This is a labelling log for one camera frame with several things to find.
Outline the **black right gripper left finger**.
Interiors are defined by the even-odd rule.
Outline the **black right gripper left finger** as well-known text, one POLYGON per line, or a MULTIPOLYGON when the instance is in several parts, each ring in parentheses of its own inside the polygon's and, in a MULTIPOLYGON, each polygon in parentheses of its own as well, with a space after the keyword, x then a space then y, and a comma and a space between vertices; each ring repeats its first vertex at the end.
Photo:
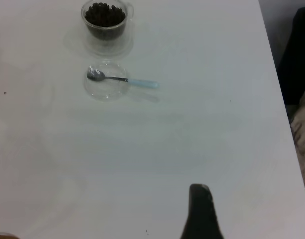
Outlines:
POLYGON ((197 211, 201 189, 201 184, 192 184, 189 187, 188 216, 181 234, 182 239, 201 238, 200 213, 197 211))

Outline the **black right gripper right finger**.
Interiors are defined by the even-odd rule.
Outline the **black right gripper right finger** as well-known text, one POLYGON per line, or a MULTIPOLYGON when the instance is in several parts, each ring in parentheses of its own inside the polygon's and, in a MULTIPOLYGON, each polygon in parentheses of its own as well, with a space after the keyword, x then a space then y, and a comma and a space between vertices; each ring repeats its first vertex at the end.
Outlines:
POLYGON ((203 203, 203 221, 204 221, 204 236, 206 239, 222 239, 223 234, 220 230, 216 210, 214 206, 213 196, 210 188, 201 184, 204 191, 203 203))

